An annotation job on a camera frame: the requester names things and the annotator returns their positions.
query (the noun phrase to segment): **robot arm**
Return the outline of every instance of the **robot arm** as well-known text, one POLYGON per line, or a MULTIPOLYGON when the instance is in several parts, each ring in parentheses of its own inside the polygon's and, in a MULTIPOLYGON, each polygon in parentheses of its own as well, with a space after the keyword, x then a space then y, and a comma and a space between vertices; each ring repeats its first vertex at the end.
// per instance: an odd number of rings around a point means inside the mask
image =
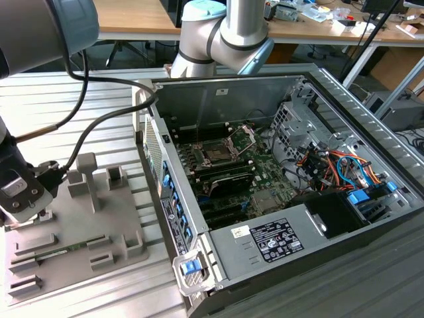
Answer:
MULTIPOLYGON (((2 0, 0 79, 64 55, 53 11, 70 54, 97 40, 99 23, 92 0, 2 0)), ((2 213, 22 223, 42 211, 56 196, 65 174, 57 162, 36 168, 27 163, 0 117, 0 225, 2 213)))
POLYGON ((92 0, 2 0, 0 4, 0 79, 61 58, 52 10, 59 17, 70 54, 99 36, 92 0))
POLYGON ((239 75, 255 74, 274 41, 264 20, 265 0, 193 0, 184 7, 180 51, 172 78, 209 77, 215 61, 239 75))

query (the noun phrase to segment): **wooden table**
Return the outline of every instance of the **wooden table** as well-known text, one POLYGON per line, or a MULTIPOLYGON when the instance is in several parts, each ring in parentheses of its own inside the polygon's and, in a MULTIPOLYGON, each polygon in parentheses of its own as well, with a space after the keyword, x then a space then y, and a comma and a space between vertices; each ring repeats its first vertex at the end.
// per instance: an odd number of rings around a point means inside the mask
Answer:
MULTIPOLYGON (((180 29, 176 28, 165 12, 160 0, 94 0, 99 13, 100 38, 108 40, 179 40, 180 29)), ((318 0, 317 3, 328 3, 318 0)), ((361 13, 352 5, 335 0, 327 5, 330 9, 346 7, 351 15, 362 21, 361 13)), ((414 40, 396 28, 397 23, 387 22, 373 43, 366 49, 358 63, 344 81, 349 86, 379 46, 424 47, 424 40, 414 40)), ((337 35, 332 22, 318 23, 303 15, 299 22, 272 20, 268 23, 269 37, 275 43, 357 45, 359 36, 345 32, 337 35)))

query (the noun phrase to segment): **blue latch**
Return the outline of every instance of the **blue latch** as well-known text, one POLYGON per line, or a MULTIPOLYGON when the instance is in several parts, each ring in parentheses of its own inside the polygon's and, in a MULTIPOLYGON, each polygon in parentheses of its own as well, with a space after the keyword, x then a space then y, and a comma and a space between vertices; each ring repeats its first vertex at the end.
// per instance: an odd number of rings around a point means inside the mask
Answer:
POLYGON ((162 182, 162 184, 164 185, 164 187, 168 187, 170 185, 170 181, 171 181, 171 177, 169 174, 166 174, 164 177, 164 181, 162 182))
POLYGON ((398 186, 393 181, 389 181, 387 183, 387 187, 391 192, 395 191, 398 188, 398 186))
POLYGON ((185 229, 185 233, 187 234, 187 239, 191 239, 191 237, 193 236, 192 233, 191 233, 190 228, 186 228, 185 229))
POLYGON ((182 228, 184 229, 185 225, 187 224, 187 217, 185 215, 181 218, 182 228))
POLYGON ((181 217, 183 214, 183 207, 181 206, 181 203, 177 203, 177 216, 181 217))
POLYGON ((365 193, 364 190, 353 191, 350 193, 348 198, 350 199, 350 202, 355 205, 370 199, 370 197, 368 196, 368 194, 365 193))
POLYGON ((199 260, 190 260, 189 262, 181 264, 181 268, 183 270, 184 275, 190 275, 202 269, 199 260))
POLYGON ((175 203, 177 203, 180 199, 178 197, 178 193, 174 192, 174 195, 172 196, 172 198, 174 199, 175 203))

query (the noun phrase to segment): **open computer chassis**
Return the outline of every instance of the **open computer chassis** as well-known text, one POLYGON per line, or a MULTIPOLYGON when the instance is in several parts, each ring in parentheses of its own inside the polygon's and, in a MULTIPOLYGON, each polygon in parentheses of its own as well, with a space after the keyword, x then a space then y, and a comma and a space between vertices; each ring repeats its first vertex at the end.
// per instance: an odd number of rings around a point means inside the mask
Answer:
POLYGON ((153 84, 139 150, 191 317, 424 208, 422 161, 325 70, 153 84))

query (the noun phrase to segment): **power supply label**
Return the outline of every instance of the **power supply label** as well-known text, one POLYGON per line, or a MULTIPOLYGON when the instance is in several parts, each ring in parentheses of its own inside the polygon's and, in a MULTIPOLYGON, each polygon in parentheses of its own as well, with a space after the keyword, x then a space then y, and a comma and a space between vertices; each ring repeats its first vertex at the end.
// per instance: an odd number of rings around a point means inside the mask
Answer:
POLYGON ((184 243, 183 236, 181 235, 180 228, 178 226, 178 218, 174 213, 171 202, 169 199, 160 200, 162 207, 164 208, 166 221, 172 234, 172 240, 177 248, 179 255, 184 255, 187 252, 186 244, 184 243))
POLYGON ((303 250, 303 245, 287 219, 255 227, 250 229, 250 233, 268 263, 303 250))

